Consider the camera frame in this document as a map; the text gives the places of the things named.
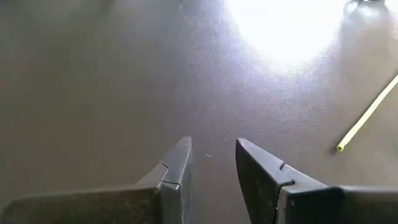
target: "gray tabletop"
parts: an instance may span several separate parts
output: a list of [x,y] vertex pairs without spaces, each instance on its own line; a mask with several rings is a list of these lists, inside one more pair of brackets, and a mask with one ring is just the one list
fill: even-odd
[[234,140],[326,184],[397,185],[398,4],[0,3],[0,207],[131,184],[191,136],[195,223],[248,223]]

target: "yellow plastic straw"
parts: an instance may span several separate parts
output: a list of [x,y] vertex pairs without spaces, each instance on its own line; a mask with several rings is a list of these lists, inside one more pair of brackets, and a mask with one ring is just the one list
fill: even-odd
[[393,87],[398,83],[397,76],[388,84],[388,86],[381,91],[380,95],[373,101],[372,105],[366,110],[358,122],[348,131],[341,142],[337,145],[337,151],[343,152],[344,147],[351,141],[354,135],[362,127],[362,125],[368,120],[368,118],[373,114],[376,108],[380,105],[381,101],[387,96],[387,94],[393,89]]

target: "table surface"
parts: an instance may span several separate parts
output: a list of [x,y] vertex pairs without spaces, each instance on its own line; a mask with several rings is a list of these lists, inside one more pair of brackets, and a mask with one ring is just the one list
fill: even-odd
[[0,1],[0,207],[134,183],[191,136],[195,223],[248,223],[234,144],[330,185],[398,185],[398,3]]

